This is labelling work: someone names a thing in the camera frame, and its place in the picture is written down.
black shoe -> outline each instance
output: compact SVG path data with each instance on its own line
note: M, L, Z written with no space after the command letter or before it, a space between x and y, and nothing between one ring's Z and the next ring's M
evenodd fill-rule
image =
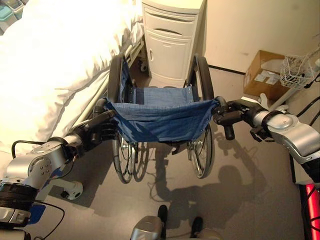
M202 217L197 216L192 223L190 238L196 239L197 234L201 232L203 227L204 227L204 220L202 219Z
M166 205L161 205L158 210L158 217L161 219L163 224L162 231L161 231L161 239L166 239L166 223L168 218L168 208Z

gray floor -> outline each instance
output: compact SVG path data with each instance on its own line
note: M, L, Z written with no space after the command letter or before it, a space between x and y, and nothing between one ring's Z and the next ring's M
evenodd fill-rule
M243 76L210 69L216 95L227 100L243 95ZM81 181L83 195L74 202L54 189L47 202L66 211L49 240L125 240L146 215L161 204L169 208L167 236L190 232L196 216L225 240L302 240L298 188L292 183L289 155L275 143L255 142L250 127L237 123L236 140L226 141L223 129L212 124L214 164L206 179L197 179L187 152L152 143L147 174L141 182L122 184L106 142L78 160L69 180ZM32 236L45 236L59 221L60 212L48 208Z

red light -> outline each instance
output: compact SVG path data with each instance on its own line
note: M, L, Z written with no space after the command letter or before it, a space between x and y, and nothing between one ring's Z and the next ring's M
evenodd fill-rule
M308 195L315 185L308 184L305 186L306 194ZM317 191L314 191L310 198L308 199L308 207L309 207L309 214L310 219L316 218L320 216L320 194ZM320 229L320 219L312 221L312 226ZM320 240L320 232L316 231L315 229L311 229L312 240Z

cardboard box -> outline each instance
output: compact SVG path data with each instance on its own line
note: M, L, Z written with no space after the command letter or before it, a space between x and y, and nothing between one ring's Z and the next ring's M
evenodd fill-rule
M284 55L259 50L244 76L244 93L260 96L265 93L269 100L278 100L288 87L280 82L280 66Z

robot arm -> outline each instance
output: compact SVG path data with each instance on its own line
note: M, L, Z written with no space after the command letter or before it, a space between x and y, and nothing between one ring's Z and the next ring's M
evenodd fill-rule
M270 112L250 98L228 103L222 97L216 99L220 107L213 111L213 119L224 126L228 140L235 138L232 124L245 121L252 127L250 133L256 141L272 138L283 145L314 183L320 183L320 134L315 129L299 122L295 115Z
M25 227L28 224L30 208L38 192L50 180L52 173L75 156L81 157L85 151L99 144L92 143L93 137L97 142L94 129L113 118L115 114L114 110L104 111L73 128L65 138L50 138L30 153L16 157L10 162L5 178L0 181L0 232L3 231L1 229ZM11 236L17 235L18 231L5 233Z

